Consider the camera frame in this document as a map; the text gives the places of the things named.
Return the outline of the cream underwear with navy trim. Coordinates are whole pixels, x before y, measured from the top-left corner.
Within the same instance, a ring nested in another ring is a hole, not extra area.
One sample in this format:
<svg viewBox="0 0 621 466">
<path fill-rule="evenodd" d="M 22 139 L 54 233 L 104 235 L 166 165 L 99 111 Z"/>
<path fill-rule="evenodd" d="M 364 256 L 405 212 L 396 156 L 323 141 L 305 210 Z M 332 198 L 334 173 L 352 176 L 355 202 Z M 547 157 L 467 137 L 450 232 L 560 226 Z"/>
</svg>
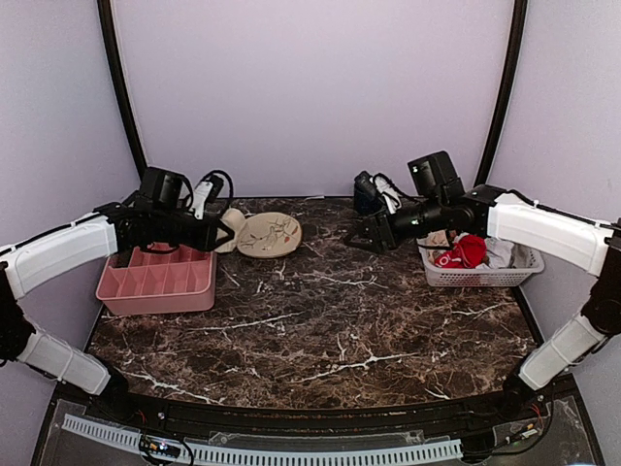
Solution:
<svg viewBox="0 0 621 466">
<path fill-rule="evenodd" d="M 236 208 L 229 208 L 222 217 L 222 222 L 234 232 L 234 238 L 214 251 L 217 253 L 230 253 L 237 247 L 241 234 L 246 230 L 246 219 L 242 211 Z"/>
</svg>

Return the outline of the red garment in basket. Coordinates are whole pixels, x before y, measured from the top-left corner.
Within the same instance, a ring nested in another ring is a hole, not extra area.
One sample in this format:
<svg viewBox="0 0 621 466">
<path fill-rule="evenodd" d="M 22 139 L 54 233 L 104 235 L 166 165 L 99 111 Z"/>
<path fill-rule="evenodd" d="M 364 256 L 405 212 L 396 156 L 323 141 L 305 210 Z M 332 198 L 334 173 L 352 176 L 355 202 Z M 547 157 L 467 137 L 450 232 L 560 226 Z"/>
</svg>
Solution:
<svg viewBox="0 0 621 466">
<path fill-rule="evenodd" d="M 451 250 L 434 261 L 434 265 L 443 269 L 475 269 L 486 257 L 485 241 L 473 234 L 463 234 L 456 239 Z"/>
</svg>

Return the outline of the pink divided organizer box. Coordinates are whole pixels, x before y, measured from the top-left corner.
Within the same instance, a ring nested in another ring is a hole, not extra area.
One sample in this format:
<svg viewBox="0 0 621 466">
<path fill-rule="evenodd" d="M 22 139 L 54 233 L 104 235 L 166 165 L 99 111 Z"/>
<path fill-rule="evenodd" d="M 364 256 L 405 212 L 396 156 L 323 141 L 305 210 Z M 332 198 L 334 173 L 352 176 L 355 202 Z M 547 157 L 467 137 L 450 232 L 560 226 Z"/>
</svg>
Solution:
<svg viewBox="0 0 621 466">
<path fill-rule="evenodd" d="M 115 316 L 193 313 L 214 304 L 214 252 L 156 244 L 108 258 L 96 297 Z"/>
</svg>

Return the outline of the white garment in basket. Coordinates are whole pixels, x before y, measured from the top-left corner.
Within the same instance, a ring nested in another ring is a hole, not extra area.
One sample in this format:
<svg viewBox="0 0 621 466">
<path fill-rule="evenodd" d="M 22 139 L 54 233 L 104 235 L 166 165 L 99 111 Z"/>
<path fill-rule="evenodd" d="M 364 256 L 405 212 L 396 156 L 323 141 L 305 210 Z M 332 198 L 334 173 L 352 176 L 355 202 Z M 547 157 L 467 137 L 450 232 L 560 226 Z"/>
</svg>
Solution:
<svg viewBox="0 0 621 466">
<path fill-rule="evenodd" d="M 484 263 L 491 269 L 508 268 L 512 263 L 514 243 L 496 238 L 485 240 Z"/>
</svg>

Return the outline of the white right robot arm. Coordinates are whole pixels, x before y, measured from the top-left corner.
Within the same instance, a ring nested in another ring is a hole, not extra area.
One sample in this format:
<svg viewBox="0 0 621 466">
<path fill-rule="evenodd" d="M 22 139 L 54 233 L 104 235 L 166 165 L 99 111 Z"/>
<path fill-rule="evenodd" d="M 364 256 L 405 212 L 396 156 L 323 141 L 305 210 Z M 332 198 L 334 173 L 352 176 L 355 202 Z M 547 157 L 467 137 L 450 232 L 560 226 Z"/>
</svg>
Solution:
<svg viewBox="0 0 621 466">
<path fill-rule="evenodd" d="M 378 189 L 354 190 L 361 218 L 347 245 L 382 253 L 403 241 L 440 230 L 459 230 L 515 243 L 551 260 L 527 296 L 550 304 L 551 317 L 539 316 L 548 332 L 504 383 L 495 412 L 515 421 L 552 380 L 580 364 L 620 333 L 620 225 L 563 213 L 529 200 L 516 190 L 479 185 L 443 197 L 428 193 L 390 212 Z"/>
</svg>

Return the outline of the white plastic laundry basket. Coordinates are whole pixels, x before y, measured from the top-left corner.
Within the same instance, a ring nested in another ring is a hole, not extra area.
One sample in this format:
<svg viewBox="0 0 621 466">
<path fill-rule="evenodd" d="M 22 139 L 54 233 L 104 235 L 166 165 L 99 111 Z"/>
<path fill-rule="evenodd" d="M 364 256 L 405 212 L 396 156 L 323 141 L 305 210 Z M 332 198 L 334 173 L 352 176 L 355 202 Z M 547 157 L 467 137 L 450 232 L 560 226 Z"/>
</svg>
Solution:
<svg viewBox="0 0 621 466">
<path fill-rule="evenodd" d="M 453 244 L 463 234 L 451 236 Z M 512 263 L 508 268 L 491 269 L 483 262 L 475 269 L 443 269 L 436 267 L 434 261 L 446 251 L 429 251 L 426 247 L 427 237 L 418 240 L 417 244 L 423 258 L 427 282 L 431 286 L 514 287 L 544 269 L 544 262 L 538 251 L 518 244 L 514 244 Z"/>
</svg>

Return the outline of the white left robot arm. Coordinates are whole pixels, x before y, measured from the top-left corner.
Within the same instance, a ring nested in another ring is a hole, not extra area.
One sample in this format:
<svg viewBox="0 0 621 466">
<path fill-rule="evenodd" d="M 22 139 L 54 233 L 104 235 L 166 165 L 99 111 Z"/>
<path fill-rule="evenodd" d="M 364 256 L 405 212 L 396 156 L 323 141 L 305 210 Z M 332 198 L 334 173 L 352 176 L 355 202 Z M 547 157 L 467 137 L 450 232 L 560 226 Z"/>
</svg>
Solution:
<svg viewBox="0 0 621 466">
<path fill-rule="evenodd" d="M 76 331 L 61 324 L 85 304 L 95 269 L 116 253 L 157 243 L 213 251 L 233 240 L 221 214 L 200 218 L 181 209 L 157 210 L 113 202 L 33 239 L 1 249 L 1 361 L 20 363 L 52 379 L 99 396 L 116 423 L 137 414 L 136 400 L 112 385 L 113 371 L 83 350 Z M 69 317 L 61 316 L 68 308 Z"/>
</svg>

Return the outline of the bird pattern ceramic plate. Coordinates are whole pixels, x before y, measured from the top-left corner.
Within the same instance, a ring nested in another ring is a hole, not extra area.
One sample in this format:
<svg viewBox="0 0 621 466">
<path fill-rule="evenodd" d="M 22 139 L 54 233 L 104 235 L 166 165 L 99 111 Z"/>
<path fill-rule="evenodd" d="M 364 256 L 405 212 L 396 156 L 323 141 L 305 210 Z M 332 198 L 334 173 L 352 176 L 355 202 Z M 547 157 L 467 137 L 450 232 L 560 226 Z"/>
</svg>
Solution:
<svg viewBox="0 0 621 466">
<path fill-rule="evenodd" d="M 261 213 L 245 220 L 237 250 L 253 258 L 278 258 L 295 251 L 302 239 L 302 225 L 296 218 L 277 212 Z"/>
</svg>

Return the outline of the dark blue mug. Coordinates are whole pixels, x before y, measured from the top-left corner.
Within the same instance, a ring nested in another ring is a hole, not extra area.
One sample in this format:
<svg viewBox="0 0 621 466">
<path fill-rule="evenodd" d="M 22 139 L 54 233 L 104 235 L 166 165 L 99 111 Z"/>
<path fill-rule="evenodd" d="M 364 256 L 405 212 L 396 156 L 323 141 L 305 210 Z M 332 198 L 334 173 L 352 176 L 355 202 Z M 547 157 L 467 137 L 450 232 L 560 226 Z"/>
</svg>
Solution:
<svg viewBox="0 0 621 466">
<path fill-rule="evenodd" d="M 371 216 L 384 208 L 384 203 L 378 194 L 369 195 L 359 189 L 354 190 L 354 210 L 360 216 Z"/>
</svg>

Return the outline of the beige garment in basket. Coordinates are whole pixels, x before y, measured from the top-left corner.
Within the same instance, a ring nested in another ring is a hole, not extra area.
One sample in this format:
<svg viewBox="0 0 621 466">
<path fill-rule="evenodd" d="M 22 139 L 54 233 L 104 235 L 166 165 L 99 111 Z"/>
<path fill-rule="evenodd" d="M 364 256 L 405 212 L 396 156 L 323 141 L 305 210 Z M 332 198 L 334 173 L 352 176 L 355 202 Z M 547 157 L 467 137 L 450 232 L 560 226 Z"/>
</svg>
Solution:
<svg viewBox="0 0 621 466">
<path fill-rule="evenodd" d="M 448 230 L 430 233 L 426 238 L 426 247 L 431 252 L 440 252 L 453 249 L 451 233 Z"/>
</svg>

